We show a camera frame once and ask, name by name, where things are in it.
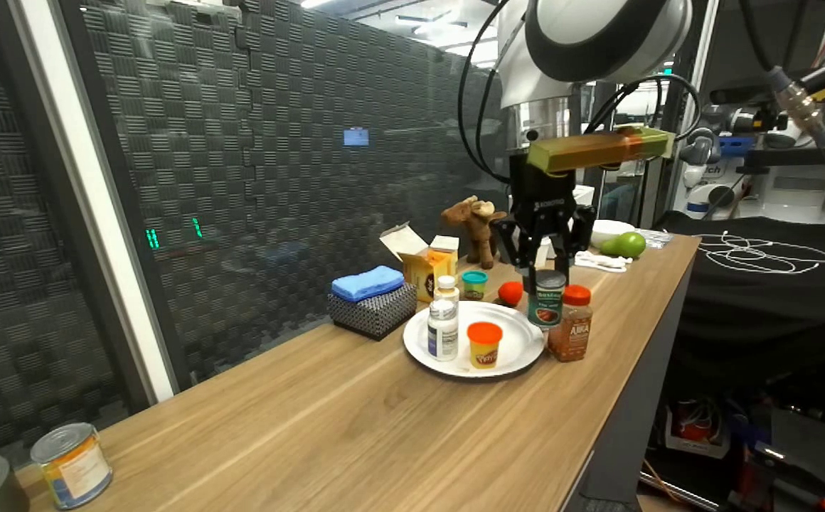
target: small cup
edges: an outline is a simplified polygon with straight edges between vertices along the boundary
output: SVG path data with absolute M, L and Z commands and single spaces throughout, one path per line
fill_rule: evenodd
M 463 281 L 460 298 L 481 302 L 487 295 L 488 273 L 483 273 L 483 271 L 466 271 L 460 277 L 460 281 Z
M 488 369 L 498 365 L 498 344 L 504 339 L 504 329 L 493 322 L 474 322 L 466 327 L 468 339 L 468 365 L 477 369 Z

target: glass panel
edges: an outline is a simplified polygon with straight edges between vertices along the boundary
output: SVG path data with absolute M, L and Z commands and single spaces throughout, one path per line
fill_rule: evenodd
M 295 4 L 83 17 L 194 382 L 325 322 L 330 278 L 394 264 L 380 231 L 431 238 L 468 194 L 507 206 L 457 143 L 460 56 Z M 483 135 L 504 169 L 495 93 Z
M 29 462 L 52 426 L 127 415 L 0 86 L 0 452 Z

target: white plate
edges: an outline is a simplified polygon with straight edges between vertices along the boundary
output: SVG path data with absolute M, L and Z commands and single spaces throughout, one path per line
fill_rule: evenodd
M 527 322 L 522 314 L 501 307 L 501 305 L 488 305 L 488 302 L 460 302 L 460 344 L 457 344 L 457 356 L 454 359 L 436 359 L 426 349 L 426 318 L 429 309 L 419 309 L 407 327 L 403 327 L 403 348 L 407 354 L 444 376 L 454 376 L 454 378 L 498 378 L 498 376 L 510 376 L 510 373 L 521 373 L 522 366 L 528 366 L 542 349 L 547 349 L 547 339 L 542 334 Z M 488 369 L 471 366 L 468 365 L 468 341 L 466 341 L 466 327 L 471 322 L 495 322 L 504 329 L 501 348 L 498 348 L 498 365 Z

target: wooden countertop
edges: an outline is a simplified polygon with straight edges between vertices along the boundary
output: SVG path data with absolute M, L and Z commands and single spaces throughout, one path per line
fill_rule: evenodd
M 619 277 L 577 267 L 587 359 L 501 382 L 419 366 L 402 327 L 366 341 L 321 324 L 109 426 L 116 476 L 84 509 L 557 509 L 693 251 L 678 236 Z M 37 470 L 19 483 L 55 509 Z

